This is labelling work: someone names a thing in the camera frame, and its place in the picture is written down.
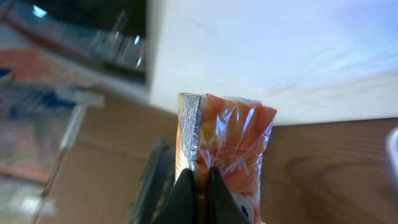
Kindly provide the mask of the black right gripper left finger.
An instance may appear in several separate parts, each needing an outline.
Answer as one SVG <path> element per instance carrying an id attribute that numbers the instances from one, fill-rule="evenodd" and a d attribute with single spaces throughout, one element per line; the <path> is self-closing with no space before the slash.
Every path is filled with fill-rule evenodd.
<path id="1" fill-rule="evenodd" d="M 192 170 L 181 171 L 164 209 L 152 224 L 196 224 L 197 190 Z"/>

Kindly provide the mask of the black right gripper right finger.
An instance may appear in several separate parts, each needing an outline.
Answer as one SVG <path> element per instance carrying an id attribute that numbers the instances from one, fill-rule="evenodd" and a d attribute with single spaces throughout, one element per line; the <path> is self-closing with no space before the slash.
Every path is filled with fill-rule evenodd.
<path id="1" fill-rule="evenodd" d="M 208 223 L 253 224 L 254 207 L 239 193 L 231 192 L 217 167 L 211 167 L 207 181 Z"/>

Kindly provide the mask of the orange snack packet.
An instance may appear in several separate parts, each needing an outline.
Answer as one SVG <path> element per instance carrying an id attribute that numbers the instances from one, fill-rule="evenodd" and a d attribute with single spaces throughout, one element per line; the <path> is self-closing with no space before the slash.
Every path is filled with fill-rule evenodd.
<path id="1" fill-rule="evenodd" d="M 262 154 L 276 114 L 259 101 L 179 94 L 175 175 L 191 169 L 203 189 L 218 168 L 243 214 L 260 223 Z"/>

